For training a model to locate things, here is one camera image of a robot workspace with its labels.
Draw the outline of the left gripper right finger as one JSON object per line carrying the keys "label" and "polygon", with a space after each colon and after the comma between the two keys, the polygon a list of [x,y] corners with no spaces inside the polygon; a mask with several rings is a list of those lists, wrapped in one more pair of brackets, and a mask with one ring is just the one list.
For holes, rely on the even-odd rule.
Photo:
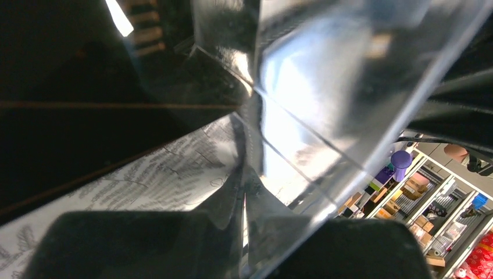
{"label": "left gripper right finger", "polygon": [[333,176],[311,181],[296,211],[254,170],[245,172],[249,278],[430,278],[402,223],[337,217],[329,192],[339,182]]}

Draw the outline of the clear acrylic card stand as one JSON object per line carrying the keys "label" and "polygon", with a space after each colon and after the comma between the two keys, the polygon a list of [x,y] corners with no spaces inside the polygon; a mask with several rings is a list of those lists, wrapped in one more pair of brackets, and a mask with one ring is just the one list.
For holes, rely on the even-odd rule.
{"label": "clear acrylic card stand", "polygon": [[[491,1],[192,1],[194,48],[247,89],[232,118],[238,162],[296,211],[311,181],[338,177],[338,209],[492,11]],[[239,276],[248,276],[242,197]]]}

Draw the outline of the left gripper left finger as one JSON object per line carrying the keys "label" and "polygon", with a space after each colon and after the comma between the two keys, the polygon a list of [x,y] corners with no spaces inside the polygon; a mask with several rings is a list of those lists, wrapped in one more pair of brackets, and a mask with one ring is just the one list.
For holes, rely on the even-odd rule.
{"label": "left gripper left finger", "polygon": [[242,172],[195,209],[79,211],[59,216],[24,278],[238,278]]}

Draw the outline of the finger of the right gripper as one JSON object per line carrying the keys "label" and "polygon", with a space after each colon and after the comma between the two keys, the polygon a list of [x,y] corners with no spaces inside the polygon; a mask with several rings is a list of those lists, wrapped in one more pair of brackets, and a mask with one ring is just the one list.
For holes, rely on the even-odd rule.
{"label": "finger of the right gripper", "polygon": [[492,152],[492,23],[483,24],[406,129]]}

